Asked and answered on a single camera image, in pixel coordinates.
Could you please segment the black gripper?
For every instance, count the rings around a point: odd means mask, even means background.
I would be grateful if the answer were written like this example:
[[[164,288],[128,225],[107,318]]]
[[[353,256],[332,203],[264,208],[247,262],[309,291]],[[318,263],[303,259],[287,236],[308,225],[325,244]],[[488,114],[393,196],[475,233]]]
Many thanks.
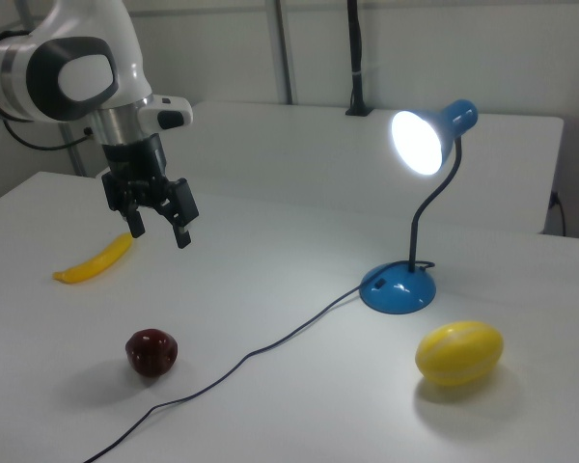
[[[169,181],[158,134],[128,145],[102,146],[110,171],[101,177],[112,211],[126,220],[133,238],[146,229],[139,206],[153,208],[173,227],[179,249],[191,243],[190,224],[199,217],[191,188],[185,178]]]

